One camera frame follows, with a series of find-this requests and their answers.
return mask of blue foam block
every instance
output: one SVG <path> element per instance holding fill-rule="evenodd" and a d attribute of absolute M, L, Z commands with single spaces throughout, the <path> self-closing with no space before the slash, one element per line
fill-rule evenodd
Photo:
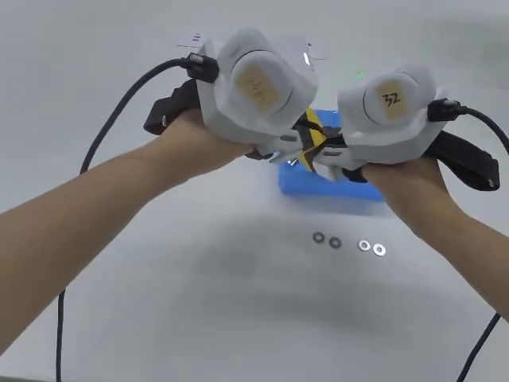
<path fill-rule="evenodd" d="M 315 112 L 324 126 L 341 126 L 341 116 L 337 111 L 315 110 Z M 279 165 L 279 189 L 285 195 L 362 197 L 383 201 L 382 194 L 369 183 L 328 181 L 316 173 L 310 173 L 301 163 L 295 166 L 288 163 Z"/>

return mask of yellow and black tape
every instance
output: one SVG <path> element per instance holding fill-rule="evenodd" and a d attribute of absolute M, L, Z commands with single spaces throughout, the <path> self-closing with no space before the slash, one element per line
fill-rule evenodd
<path fill-rule="evenodd" d="M 302 141 L 302 152 L 297 159 L 308 171 L 314 171 L 313 159 L 318 155 L 326 136 L 322 125 L 313 109 L 308 108 L 293 127 L 299 132 Z"/>

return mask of yellow label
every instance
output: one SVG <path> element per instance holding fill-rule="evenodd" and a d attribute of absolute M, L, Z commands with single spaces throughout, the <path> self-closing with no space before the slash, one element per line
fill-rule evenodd
<path fill-rule="evenodd" d="M 312 149 L 325 142 L 325 135 L 323 135 L 320 131 L 309 129 L 309 133 L 311 134 L 311 139 L 313 140 Z"/>
<path fill-rule="evenodd" d="M 312 108 L 308 107 L 305 111 L 305 115 L 308 117 L 308 121 L 313 122 L 321 127 L 320 119 Z"/>
<path fill-rule="evenodd" d="M 381 84 L 376 91 L 387 119 L 398 119 L 408 112 L 405 96 L 398 81 Z"/>
<path fill-rule="evenodd" d="M 279 93 L 270 79 L 256 66 L 250 66 L 235 81 L 235 86 L 250 100 L 260 114 L 279 101 Z"/>

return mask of gray surface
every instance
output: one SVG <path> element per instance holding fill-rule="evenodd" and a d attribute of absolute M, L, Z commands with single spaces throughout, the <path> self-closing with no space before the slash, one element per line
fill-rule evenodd
<path fill-rule="evenodd" d="M 359 71 L 414 61 L 507 125 L 504 3 L 483 2 L 493 14 L 482 14 L 459 0 L 411 10 L 402 0 L 319 0 L 313 6 L 324 11 L 314 19 L 291 4 L 292 22 L 282 0 L 0 2 L 0 209 L 73 176 L 128 86 L 186 54 L 175 41 L 194 25 L 206 34 L 255 25 L 320 41 L 328 59 L 317 66 L 317 107 L 334 107 L 336 89 Z M 433 4 L 440 14 L 429 13 Z M 150 139 L 146 113 L 183 78 L 174 71 L 148 85 L 97 161 Z M 449 173 L 447 181 L 468 212 L 508 233 L 500 144 L 470 119 L 449 131 L 501 159 L 498 193 L 473 192 Z M 454 380 L 489 307 L 382 205 L 285 199 L 275 171 L 239 160 L 148 205 L 68 289 L 66 380 Z M 317 246 L 317 230 L 343 247 Z M 383 243 L 387 255 L 360 253 L 361 238 Z M 0 358 L 0 374 L 51 379 L 55 327 L 52 304 Z M 501 323 L 469 380 L 507 379 L 508 343 Z"/>

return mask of hand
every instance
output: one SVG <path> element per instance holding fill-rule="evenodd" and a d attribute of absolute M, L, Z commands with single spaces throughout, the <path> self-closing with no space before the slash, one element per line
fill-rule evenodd
<path fill-rule="evenodd" d="M 169 181 L 184 182 L 217 170 L 249 153 L 253 146 L 221 139 L 204 125 L 201 111 L 182 113 L 158 138 L 136 150 L 167 174 Z"/>
<path fill-rule="evenodd" d="M 369 164 L 364 166 L 363 175 L 383 194 L 394 213 L 414 231 L 433 224 L 444 214 L 460 212 L 434 159 L 419 158 L 393 166 Z"/>

